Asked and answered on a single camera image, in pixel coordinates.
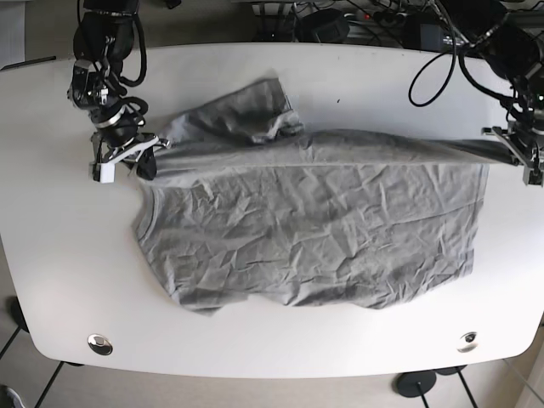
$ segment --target wrinkled fabric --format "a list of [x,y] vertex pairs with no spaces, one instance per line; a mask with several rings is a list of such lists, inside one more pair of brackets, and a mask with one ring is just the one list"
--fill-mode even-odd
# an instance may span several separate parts
[[211,314],[258,294],[380,309],[469,274],[485,160],[381,133],[305,133],[278,80],[185,112],[141,180],[139,245],[168,295]]

